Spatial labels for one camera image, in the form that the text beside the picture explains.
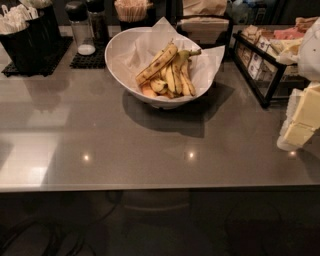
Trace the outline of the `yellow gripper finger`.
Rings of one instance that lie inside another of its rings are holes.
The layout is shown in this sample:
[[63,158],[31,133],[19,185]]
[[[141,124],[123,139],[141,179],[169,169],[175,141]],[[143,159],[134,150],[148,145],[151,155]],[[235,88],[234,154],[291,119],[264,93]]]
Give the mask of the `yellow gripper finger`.
[[277,147],[285,151],[300,149],[313,136],[315,130],[301,124],[285,121],[280,130]]
[[289,124],[301,124],[312,130],[320,127],[320,83],[311,82],[304,90],[294,89],[286,111]]

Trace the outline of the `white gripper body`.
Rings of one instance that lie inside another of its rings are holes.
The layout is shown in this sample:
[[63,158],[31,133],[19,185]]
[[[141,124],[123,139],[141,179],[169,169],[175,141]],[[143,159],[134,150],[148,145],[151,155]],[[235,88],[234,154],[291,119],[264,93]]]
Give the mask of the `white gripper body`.
[[284,50],[276,61],[286,65],[296,64],[301,77],[320,82],[320,17],[306,30],[297,54]]

